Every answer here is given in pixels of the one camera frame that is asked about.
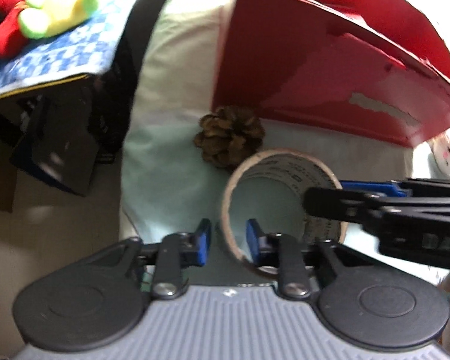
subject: floor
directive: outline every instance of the floor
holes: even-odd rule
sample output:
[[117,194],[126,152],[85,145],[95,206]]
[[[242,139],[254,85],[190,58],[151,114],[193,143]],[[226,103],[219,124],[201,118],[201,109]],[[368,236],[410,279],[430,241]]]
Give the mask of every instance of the floor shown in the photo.
[[18,174],[13,213],[0,212],[1,355],[23,345],[11,315],[21,288],[118,240],[120,163],[97,166],[85,198]]

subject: blue checkered cloth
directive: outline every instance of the blue checkered cloth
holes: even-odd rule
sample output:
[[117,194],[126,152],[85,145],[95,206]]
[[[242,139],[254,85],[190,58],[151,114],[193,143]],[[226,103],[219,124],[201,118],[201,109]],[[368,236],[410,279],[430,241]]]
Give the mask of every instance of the blue checkered cloth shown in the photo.
[[108,0],[73,30],[30,42],[18,57],[0,66],[0,98],[70,76],[108,71],[135,1]]

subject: pine cone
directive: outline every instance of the pine cone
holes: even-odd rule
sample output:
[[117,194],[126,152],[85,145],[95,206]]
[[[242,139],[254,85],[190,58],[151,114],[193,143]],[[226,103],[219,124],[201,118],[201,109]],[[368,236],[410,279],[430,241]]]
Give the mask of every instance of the pine cone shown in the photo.
[[235,169],[262,146],[265,130],[249,109],[220,107],[200,119],[203,131],[193,143],[202,149],[202,157],[218,168]]

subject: red cardboard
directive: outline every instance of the red cardboard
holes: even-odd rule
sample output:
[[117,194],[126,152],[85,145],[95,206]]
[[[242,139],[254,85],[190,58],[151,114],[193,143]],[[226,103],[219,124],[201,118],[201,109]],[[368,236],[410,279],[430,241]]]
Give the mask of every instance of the red cardboard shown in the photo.
[[406,0],[236,0],[226,104],[414,147],[450,127],[450,52]]

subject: tape roll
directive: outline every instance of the tape roll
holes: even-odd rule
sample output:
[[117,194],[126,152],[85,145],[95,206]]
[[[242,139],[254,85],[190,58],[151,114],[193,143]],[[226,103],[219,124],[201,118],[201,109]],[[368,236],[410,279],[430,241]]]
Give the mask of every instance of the tape roll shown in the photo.
[[[271,277],[274,275],[256,269],[247,259],[235,240],[230,224],[230,205],[233,192],[240,181],[253,178],[280,181],[290,188],[297,199],[300,200],[303,193],[310,187],[342,189],[342,186],[337,177],[322,161],[308,154],[289,149],[270,149],[258,152],[234,171],[223,193],[221,205],[220,219],[224,239],[229,250],[247,268]],[[302,240],[305,242],[313,242],[315,239],[333,239],[342,243],[346,231],[346,222],[311,217],[304,213]]]

